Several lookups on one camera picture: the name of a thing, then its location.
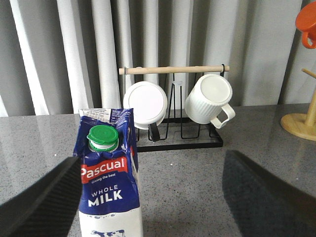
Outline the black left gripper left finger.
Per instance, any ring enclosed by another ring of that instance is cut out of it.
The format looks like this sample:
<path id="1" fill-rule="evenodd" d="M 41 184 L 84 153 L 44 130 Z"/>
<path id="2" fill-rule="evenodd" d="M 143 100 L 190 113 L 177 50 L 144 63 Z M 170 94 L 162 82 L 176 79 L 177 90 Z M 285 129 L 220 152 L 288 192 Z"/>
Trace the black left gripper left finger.
<path id="1" fill-rule="evenodd" d="M 68 157 L 0 206 L 2 237 L 66 237 L 82 192 L 80 160 Z"/>

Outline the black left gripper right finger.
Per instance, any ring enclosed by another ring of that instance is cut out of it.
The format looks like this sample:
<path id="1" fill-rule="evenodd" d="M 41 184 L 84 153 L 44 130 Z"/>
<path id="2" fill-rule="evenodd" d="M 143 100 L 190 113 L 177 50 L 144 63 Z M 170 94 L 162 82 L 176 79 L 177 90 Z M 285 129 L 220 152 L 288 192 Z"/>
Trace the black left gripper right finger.
<path id="1" fill-rule="evenodd" d="M 236 150 L 225 155 L 222 189 L 244 237 L 314 237 L 316 199 Z"/>

